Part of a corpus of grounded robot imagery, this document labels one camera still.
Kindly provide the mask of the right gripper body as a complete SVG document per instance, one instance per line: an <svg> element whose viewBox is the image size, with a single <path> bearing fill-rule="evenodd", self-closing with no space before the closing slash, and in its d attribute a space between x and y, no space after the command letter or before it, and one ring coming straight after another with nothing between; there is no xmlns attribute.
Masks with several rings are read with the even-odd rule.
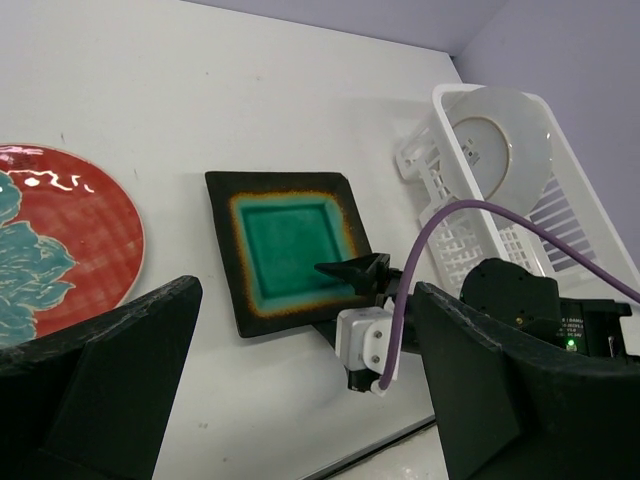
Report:
<svg viewBox="0 0 640 480"><path fill-rule="evenodd" d="M402 271L390 266L390 255L386 253L375 253L368 270L374 277L371 290L375 305L393 310L390 302L395 302ZM402 349L415 349L415 325L410 306L406 307Z"/></svg>

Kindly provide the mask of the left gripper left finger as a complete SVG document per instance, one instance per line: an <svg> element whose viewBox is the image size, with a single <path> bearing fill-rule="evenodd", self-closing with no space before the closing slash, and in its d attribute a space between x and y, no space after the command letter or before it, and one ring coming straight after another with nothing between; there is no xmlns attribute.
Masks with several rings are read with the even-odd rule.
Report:
<svg viewBox="0 0 640 480"><path fill-rule="evenodd" d="M151 478L202 296L184 275L2 349L2 478Z"/></svg>

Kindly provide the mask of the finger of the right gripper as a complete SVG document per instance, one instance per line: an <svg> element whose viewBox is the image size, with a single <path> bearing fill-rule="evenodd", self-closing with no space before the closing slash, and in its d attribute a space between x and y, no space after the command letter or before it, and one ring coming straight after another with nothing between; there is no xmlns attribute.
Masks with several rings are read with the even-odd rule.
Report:
<svg viewBox="0 0 640 480"><path fill-rule="evenodd" d="M335 322L318 322L313 328L330 344L336 343L337 325Z"/></svg>
<svg viewBox="0 0 640 480"><path fill-rule="evenodd" d="M350 285L356 295L370 295L377 291L379 260L380 255L372 253L342 262L316 263L314 269Z"/></svg>

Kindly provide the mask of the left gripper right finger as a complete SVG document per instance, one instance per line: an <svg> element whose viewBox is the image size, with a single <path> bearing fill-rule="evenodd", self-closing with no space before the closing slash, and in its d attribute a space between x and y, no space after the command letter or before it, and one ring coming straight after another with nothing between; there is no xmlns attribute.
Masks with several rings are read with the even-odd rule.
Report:
<svg viewBox="0 0 640 480"><path fill-rule="evenodd" d="M452 479L635 479L639 368L550 345L418 283L414 318Z"/></svg>

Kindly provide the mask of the black green square plate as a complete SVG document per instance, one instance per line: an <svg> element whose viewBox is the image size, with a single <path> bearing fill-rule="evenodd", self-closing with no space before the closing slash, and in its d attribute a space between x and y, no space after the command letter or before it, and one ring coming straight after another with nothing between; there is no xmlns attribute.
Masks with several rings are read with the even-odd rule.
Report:
<svg viewBox="0 0 640 480"><path fill-rule="evenodd" d="M316 270L372 249L347 178L336 172L209 171L215 234L238 334L255 338L371 306Z"/></svg>

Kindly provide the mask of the red teal round plate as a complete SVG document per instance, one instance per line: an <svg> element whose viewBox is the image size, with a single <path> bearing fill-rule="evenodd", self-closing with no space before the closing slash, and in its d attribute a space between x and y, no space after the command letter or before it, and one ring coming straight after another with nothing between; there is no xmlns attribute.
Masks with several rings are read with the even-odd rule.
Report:
<svg viewBox="0 0 640 480"><path fill-rule="evenodd" d="M144 253L138 210L106 171L52 147L2 145L2 347L119 306Z"/></svg>
<svg viewBox="0 0 640 480"><path fill-rule="evenodd" d="M483 199L528 215L552 173L541 107L520 91L482 87L464 93L447 117Z"/></svg>

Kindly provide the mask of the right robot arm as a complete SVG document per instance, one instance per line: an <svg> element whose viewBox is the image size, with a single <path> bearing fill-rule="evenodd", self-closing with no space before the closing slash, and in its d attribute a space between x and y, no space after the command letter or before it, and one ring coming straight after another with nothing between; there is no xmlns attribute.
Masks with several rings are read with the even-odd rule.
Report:
<svg viewBox="0 0 640 480"><path fill-rule="evenodd" d="M402 272L388 254L318 263L315 270L353 287L378 306L394 300ZM459 300L549 344L589 357L637 362L628 354L620 319L632 315L629 304L611 299L572 299L559 294L557 282L530 274L504 260L483 260L465 277Z"/></svg>

